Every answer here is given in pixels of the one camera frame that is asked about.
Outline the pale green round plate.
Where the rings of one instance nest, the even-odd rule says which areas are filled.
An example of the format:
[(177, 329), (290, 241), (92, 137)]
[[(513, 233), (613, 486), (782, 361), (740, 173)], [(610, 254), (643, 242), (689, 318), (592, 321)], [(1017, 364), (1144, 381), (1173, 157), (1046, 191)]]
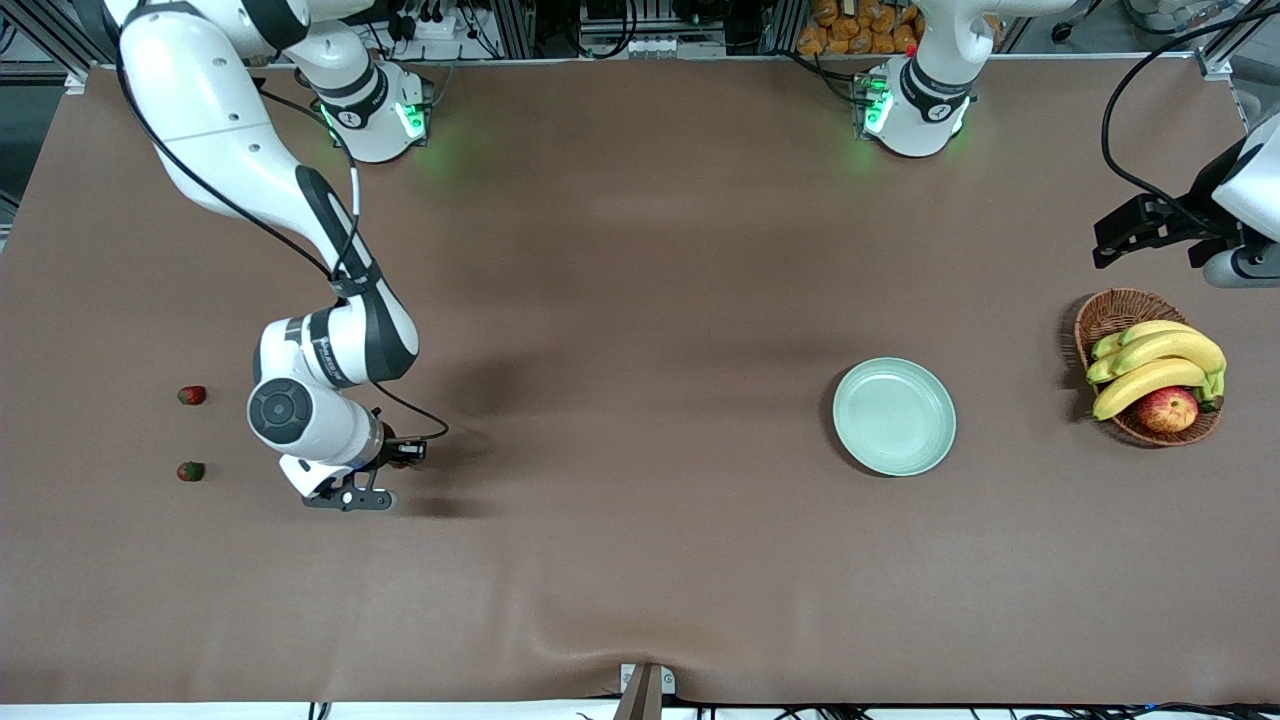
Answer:
[(957, 434), (957, 413), (946, 386), (902, 357), (873, 357), (845, 372), (829, 416), (844, 451), (883, 477), (933, 470), (950, 455)]

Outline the brown wicker basket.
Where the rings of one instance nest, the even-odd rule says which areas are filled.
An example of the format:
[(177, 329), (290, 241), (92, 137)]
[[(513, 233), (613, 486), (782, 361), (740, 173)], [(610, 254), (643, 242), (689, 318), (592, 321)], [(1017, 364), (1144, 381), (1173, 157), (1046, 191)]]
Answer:
[[(1179, 322), (1194, 328), (1181, 311), (1156, 293), (1134, 288), (1111, 288), (1088, 297), (1076, 310), (1071, 324), (1071, 340), (1084, 379), (1088, 366), (1094, 361), (1091, 351), (1100, 340), (1107, 334), (1151, 320)], [(1208, 437), (1221, 420), (1225, 370), (1226, 368), (1220, 373), (1207, 375), (1208, 382), (1206, 386), (1187, 388), (1199, 401), (1199, 418), (1190, 428), (1183, 432), (1175, 434), (1149, 433), (1137, 420), (1135, 405), (1138, 402), (1134, 402), (1116, 416), (1102, 423), (1114, 424), (1120, 432), (1146, 446), (1181, 447), (1197, 443)], [(1098, 397), (1106, 384), (1088, 384), (1094, 393), (1094, 398)]]

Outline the yellow banana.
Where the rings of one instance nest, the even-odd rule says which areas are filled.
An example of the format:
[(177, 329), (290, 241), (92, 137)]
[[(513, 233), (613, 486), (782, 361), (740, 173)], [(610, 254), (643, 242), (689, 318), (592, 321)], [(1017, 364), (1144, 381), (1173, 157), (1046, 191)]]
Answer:
[(1111, 361), (1111, 372), (1124, 375), (1161, 359), (1184, 359), (1206, 375), (1228, 365), (1224, 351), (1212, 340), (1189, 331), (1161, 331), (1124, 345)]
[(1112, 354), (1119, 352), (1120, 348), (1123, 348), (1124, 346), (1129, 345), (1133, 341), (1137, 341), (1148, 334), (1156, 334), (1165, 331), (1188, 332), (1192, 334), (1199, 334), (1199, 332), (1196, 331), (1194, 328), (1190, 328), (1189, 325), (1185, 325), (1179, 322), (1170, 322), (1170, 320), (1142, 322), (1130, 328), (1126, 328), (1125, 331), (1105, 336), (1093, 346), (1091, 351), (1092, 357), (1094, 360), (1107, 357)]
[(1189, 360), (1160, 359), (1107, 383), (1092, 405), (1092, 416), (1105, 421), (1156, 391), (1169, 387), (1197, 388), (1207, 382), (1206, 373)]

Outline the red apple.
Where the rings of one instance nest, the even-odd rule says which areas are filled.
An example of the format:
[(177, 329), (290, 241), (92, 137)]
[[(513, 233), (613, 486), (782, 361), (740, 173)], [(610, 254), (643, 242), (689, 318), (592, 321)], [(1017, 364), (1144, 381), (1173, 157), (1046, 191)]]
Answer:
[(1201, 414), (1198, 398), (1171, 386), (1148, 393), (1135, 405), (1138, 423), (1153, 434), (1175, 434), (1190, 428)]

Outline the brown table mat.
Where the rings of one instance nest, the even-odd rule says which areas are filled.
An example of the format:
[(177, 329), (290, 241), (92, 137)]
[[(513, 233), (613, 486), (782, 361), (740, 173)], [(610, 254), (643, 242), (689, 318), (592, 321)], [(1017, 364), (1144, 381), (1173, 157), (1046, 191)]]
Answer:
[[(320, 274), (184, 199), (92, 74), (0, 252), (0, 703), (563, 698), (648, 660), (701, 702), (1280, 703), (1280, 290), (1094, 269), (1130, 67), (992, 61), (922, 160), (790, 61), (460, 69), (361, 172), (422, 341), (392, 388), (451, 424), (389, 512), (305, 507), (244, 418)], [(1111, 288), (1224, 351), (1204, 439), (1092, 416), (1073, 320)], [(873, 357), (951, 393), (933, 470), (840, 446)]]

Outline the pile of bread rolls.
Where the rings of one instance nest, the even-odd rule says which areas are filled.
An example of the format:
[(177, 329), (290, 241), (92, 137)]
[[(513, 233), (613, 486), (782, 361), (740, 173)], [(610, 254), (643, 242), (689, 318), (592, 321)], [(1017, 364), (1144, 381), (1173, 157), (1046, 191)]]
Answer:
[(795, 53), (803, 56), (913, 54), (925, 18), (910, 0), (808, 0)]

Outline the white power strip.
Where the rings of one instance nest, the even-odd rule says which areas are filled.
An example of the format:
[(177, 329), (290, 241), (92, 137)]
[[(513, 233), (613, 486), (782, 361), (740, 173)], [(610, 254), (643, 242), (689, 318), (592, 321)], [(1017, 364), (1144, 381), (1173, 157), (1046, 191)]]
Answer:
[(467, 28), (457, 0), (404, 0), (389, 24), (404, 41), (454, 41)]

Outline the metal table clamp bracket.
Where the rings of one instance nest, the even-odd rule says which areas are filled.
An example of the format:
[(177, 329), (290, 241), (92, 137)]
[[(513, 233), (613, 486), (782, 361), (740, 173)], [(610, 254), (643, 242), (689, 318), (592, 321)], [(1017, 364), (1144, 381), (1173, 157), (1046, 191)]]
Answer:
[(613, 720), (662, 720), (664, 701), (676, 694), (675, 671), (659, 664), (620, 667), (620, 703)]

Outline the aluminium frame post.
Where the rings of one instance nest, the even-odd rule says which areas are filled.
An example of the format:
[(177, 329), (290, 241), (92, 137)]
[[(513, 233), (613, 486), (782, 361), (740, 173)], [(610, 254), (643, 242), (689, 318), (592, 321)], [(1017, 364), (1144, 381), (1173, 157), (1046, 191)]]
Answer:
[(762, 0), (762, 55), (795, 53), (799, 36), (810, 19), (809, 0)]
[(488, 0), (500, 36), (502, 55), (507, 60), (532, 58), (536, 0)]

